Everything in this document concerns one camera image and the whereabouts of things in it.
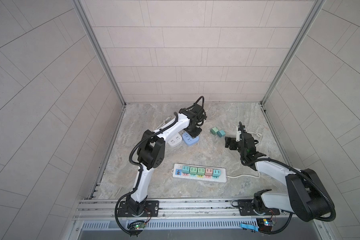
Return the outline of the white square power socket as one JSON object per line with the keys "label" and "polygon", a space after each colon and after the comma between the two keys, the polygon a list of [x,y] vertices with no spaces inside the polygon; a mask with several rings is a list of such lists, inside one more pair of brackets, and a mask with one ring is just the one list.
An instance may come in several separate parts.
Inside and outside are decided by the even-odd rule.
{"label": "white square power socket", "polygon": [[179,146],[183,141],[182,136],[179,133],[176,133],[171,139],[169,139],[167,141],[167,144],[171,147],[171,148],[175,148],[177,146]]}

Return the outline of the blue square power socket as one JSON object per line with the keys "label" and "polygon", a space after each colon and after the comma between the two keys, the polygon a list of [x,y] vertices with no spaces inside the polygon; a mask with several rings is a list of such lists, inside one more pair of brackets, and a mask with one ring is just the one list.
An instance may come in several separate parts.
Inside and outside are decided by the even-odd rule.
{"label": "blue square power socket", "polygon": [[200,137],[199,137],[199,136],[193,138],[193,137],[192,137],[191,135],[189,135],[187,132],[184,132],[184,133],[182,134],[182,138],[183,138],[183,141],[185,142],[185,144],[186,144],[187,146],[189,146],[189,147],[197,144],[197,143],[199,142],[199,140],[200,140]]}

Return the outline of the green plug adapter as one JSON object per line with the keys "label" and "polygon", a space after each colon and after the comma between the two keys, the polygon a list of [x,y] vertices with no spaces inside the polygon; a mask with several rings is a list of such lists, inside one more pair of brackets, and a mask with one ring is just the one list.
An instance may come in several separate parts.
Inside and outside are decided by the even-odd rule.
{"label": "green plug adapter", "polygon": [[210,132],[213,134],[213,135],[216,135],[218,132],[219,132],[219,129],[217,127],[213,127],[210,129]]}
{"label": "green plug adapter", "polygon": [[196,167],[190,167],[190,175],[191,176],[196,176],[198,173],[198,168]]}
{"label": "green plug adapter", "polygon": [[203,178],[205,175],[206,169],[205,168],[198,168],[197,176]]}

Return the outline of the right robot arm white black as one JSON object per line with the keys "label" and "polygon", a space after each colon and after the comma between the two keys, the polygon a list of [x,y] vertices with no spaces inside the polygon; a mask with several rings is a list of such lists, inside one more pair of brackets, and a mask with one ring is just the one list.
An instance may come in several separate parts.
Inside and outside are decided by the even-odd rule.
{"label": "right robot arm white black", "polygon": [[240,154],[243,166],[268,175],[287,188],[285,194],[271,189],[255,193],[252,203],[255,213],[260,215],[267,209],[278,209],[295,214],[304,222],[332,222],[336,219],[335,204],[315,171],[295,169],[271,159],[257,151],[257,144],[258,141],[242,123],[239,123],[235,137],[225,137],[225,147]]}

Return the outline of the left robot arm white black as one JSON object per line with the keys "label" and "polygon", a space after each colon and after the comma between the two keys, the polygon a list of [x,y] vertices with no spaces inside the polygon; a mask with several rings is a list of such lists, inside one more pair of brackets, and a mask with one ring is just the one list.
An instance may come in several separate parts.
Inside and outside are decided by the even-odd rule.
{"label": "left robot arm white black", "polygon": [[142,139],[134,146],[129,162],[138,166],[139,170],[132,190],[122,195],[115,205],[115,220],[119,228],[129,236],[138,236],[142,230],[124,228],[119,221],[119,205],[126,200],[127,209],[135,216],[140,216],[145,211],[145,203],[148,197],[148,187],[154,173],[164,160],[166,141],[181,130],[185,130],[191,137],[197,137],[201,132],[201,126],[207,119],[204,110],[205,97],[199,97],[190,107],[182,108],[174,112],[174,118],[154,131],[144,132]]}

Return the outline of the pink plug adapter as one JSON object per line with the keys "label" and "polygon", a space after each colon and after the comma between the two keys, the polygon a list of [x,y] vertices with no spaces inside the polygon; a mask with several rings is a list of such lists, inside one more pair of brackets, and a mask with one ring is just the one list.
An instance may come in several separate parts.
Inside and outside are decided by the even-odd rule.
{"label": "pink plug adapter", "polygon": [[205,168],[205,176],[206,178],[211,178],[213,175],[213,169],[212,168]]}

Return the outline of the teal plug adapter small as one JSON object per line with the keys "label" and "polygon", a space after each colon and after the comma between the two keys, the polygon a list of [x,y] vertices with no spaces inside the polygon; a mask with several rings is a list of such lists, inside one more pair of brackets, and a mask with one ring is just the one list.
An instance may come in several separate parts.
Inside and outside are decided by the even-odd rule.
{"label": "teal plug adapter small", "polygon": [[218,179],[221,176],[221,171],[218,169],[213,169],[213,174],[212,174],[213,178]]}

